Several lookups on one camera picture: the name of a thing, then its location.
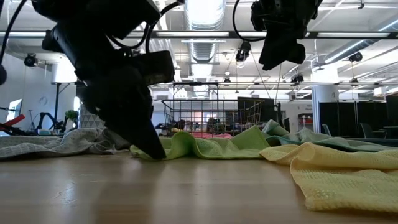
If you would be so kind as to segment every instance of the teal cloth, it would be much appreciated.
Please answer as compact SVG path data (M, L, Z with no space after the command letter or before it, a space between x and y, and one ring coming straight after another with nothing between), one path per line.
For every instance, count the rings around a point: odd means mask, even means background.
M289 133L277 122L270 120L262 130L264 137L271 146L296 144L301 145L305 142L339 149L346 152L378 152L388 149L397 149L394 147L382 146L370 142L347 140L341 137L331 137L327 134L318 134L305 128L297 133Z
M166 160L184 156L201 159L263 159L260 151L269 147L257 126L238 134L232 139L200 139L186 132L175 133L172 138L160 138L166 152ZM135 146L131 152L143 159L151 159Z

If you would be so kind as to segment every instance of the ceiling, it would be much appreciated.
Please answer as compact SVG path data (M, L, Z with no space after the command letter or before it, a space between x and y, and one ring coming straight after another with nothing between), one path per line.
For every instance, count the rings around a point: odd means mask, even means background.
M0 29L6 30L7 27L7 11L9 14L15 11L17 7L17 0L6 0L5 6L1 15ZM166 4L170 4L171 0L166 0ZM358 6L360 0L323 0L321 7L346 7L346 6ZM373 6L373 8L364 9L342 9L342 10L321 10L318 12L316 20L311 21L308 25L309 31L377 31L375 27L382 24L384 21L396 16L398 18L398 2L396 0L364 0L366 6ZM238 30L254 30L250 21L251 5L252 1L242 0L238 10L236 12L236 25ZM232 10L234 0L227 0L227 7L223 26L221 30L233 30L232 26ZM397 9L384 9L380 7L397 7ZM166 14L165 21L169 30L185 30L184 15L182 8L170 11ZM13 30L18 31L43 31L45 29L51 29L55 24L38 15L34 12L31 6L24 6L22 12L14 24ZM307 56L315 56L328 54L341 46L347 44L350 40L333 40L333 39L305 39L299 42L303 44L307 51ZM123 41L125 44L133 45L137 42L135 39L128 39ZM177 64L181 67L181 77L188 77L190 75L188 48L186 44L181 42L181 39L171 39L172 48L174 50ZM280 67L276 67L271 71L262 71L262 65L258 65L259 54L263 46L263 42L252 43L253 54L245 61L243 68L236 68L234 61L235 50L240 46L241 40L239 39L226 39L225 43L218 44L217 47L217 58L216 63L213 67L213 78L211 80L222 81L225 72L231 73L231 81L236 81L238 76L239 82L254 82L259 81L259 75L270 82L277 82L279 77L285 78L289 82L289 78L292 73L289 73L296 64L290 62L284 62ZM62 57L60 54L54 54L46 52L40 48L41 40L39 39L11 39L9 41L8 53L16 55L18 57L24 57L26 53L37 53L37 56L41 60L46 60L48 63L57 63ZM379 68L389 65L398 61L398 50L390 50L398 46L396 40L381 40L374 45L361 51L363 54L363 61L367 61L370 58L372 60L366 63L360 63L351 69L350 62L337 62L335 66L338 67L339 79L350 80L353 75L359 75L366 72L376 71ZM388 54L384 54L380 57L375 57L383 52L390 50ZM310 81L311 74L311 63L306 62L304 65L299 67L299 72L304 74L306 81ZM397 76L398 79L398 67L396 69L389 70L385 73L378 73L376 76L370 77L366 82L376 82L378 80L386 79L389 77ZM363 88L364 90L371 90L372 87Z

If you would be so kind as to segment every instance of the black cable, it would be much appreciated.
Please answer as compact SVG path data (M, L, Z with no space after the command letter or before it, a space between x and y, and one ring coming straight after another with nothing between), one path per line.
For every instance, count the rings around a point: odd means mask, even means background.
M169 12L170 10L172 10L173 8L175 8L175 7L179 6L179 5L181 5L181 2L180 2L180 1L175 1L175 2L173 2L172 4L169 4L168 6L164 7L164 8L161 10L161 12L160 12L160 18L161 18L164 14L166 14L167 12ZM148 34L147 34L146 42L145 42L145 51L146 51L147 54L150 53L150 50L149 50L149 41L150 41L150 37L151 37L151 35L152 35L152 32L153 32L154 29L155 29L156 23L157 23L157 22L155 22L155 24L152 25L152 26L149 28L149 30L148 30Z
M126 46L126 45L120 43L118 40L116 40L116 38L114 38L113 36L108 36L108 38L109 38L114 44L116 44L116 45L119 46L119 47L128 47L128 48L130 48L130 49L136 49L136 48L140 47L140 46L144 43L144 41L146 40L146 37L147 37L147 34L148 34L148 30L149 30L149 25L147 24L147 25L145 26L144 34L142 35L141 40L138 42L138 44L136 44L136 45L134 45L134 46Z
M24 4L26 3L26 1L27 1L27 0L22 0L22 1L19 3L17 9L15 10L14 15L12 15L12 18L11 18L11 20L10 20L10 23L9 23L8 26L7 26L6 33L4 34L4 38L3 38L3 40L2 40L1 54L0 54L0 63L2 63L2 60L3 60L3 58L4 58L4 54L6 53L7 40L8 40L8 37L10 36L12 26L14 25L15 20L17 19L17 16L18 16L19 12L21 11L21 9L22 9L22 7L24 6Z
M256 39L248 39L248 38L242 37L241 34L239 34L239 32L238 32L238 30L237 30L237 28L236 28L236 24L235 24L236 8L238 7L239 2L240 2L240 0L236 0L235 5L234 5L234 9L233 9L233 11L232 11L232 26L234 27L235 34L236 34L240 39L242 39L242 40L244 40L244 41L248 41L248 42L257 42L257 41L265 40L265 39L266 39L265 37L260 37L260 38L256 38Z

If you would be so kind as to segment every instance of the desk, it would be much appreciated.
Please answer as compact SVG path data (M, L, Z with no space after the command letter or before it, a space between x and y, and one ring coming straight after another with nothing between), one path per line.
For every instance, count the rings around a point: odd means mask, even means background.
M391 131L398 130L398 126L385 126L383 129L386 130L386 138L391 138Z
M289 168L266 161L129 154L0 162L2 223L396 223L397 215L312 212Z

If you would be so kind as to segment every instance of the table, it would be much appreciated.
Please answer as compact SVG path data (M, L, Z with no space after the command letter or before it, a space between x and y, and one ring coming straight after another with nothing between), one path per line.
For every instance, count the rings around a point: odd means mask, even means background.
M396 223L313 212L289 168L266 161L77 156L0 162L2 223Z
M391 138L391 131L397 130L398 126L385 126L383 129L386 130L386 138Z

